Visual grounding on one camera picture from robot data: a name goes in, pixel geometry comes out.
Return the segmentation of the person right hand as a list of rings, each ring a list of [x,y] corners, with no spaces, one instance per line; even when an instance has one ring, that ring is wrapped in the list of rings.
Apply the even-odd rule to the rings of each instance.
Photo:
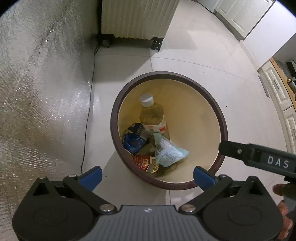
[[[273,192],[276,195],[283,196],[283,190],[291,187],[291,184],[276,184],[273,186]],[[290,230],[292,229],[294,223],[293,221],[287,216],[288,215],[288,206],[285,204],[285,202],[282,200],[277,205],[282,217],[283,217],[283,226],[280,231],[280,234],[278,235],[278,240],[284,240],[288,237]]]

